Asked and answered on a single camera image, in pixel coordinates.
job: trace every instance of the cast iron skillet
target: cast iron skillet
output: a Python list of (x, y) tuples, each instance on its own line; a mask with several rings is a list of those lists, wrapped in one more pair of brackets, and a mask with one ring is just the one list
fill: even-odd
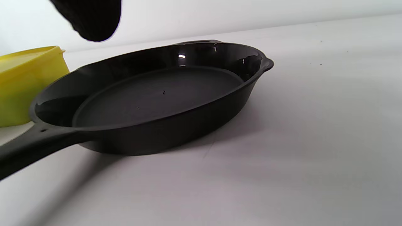
[(250, 46), (192, 41), (127, 53), (77, 69), (40, 93), (36, 123), (0, 147), (0, 179), (73, 144), (145, 155), (232, 119), (272, 60)]

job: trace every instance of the black glove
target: black glove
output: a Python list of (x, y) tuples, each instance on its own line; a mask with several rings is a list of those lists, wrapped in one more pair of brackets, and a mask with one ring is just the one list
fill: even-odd
[(104, 41), (120, 21), (121, 0), (50, 0), (81, 37)]

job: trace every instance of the white wall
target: white wall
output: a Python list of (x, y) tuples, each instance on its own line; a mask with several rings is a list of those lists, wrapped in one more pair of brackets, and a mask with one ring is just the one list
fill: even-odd
[(47, 45), (68, 51), (402, 12), (401, 0), (123, 0), (108, 41), (82, 39), (48, 0), (0, 2), (0, 55)]

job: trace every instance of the yellow plastic lid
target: yellow plastic lid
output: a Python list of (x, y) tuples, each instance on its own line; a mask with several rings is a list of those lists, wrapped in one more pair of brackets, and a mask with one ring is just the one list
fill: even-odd
[(0, 83), (13, 79), (63, 52), (59, 46), (49, 46), (0, 56)]

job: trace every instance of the skillet bottom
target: skillet bottom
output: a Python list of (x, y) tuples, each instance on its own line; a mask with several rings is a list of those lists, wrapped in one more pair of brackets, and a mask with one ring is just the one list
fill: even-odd
[(181, 67), (149, 72), (121, 81), (85, 100), (73, 126), (143, 123), (210, 102), (243, 83), (233, 72)]

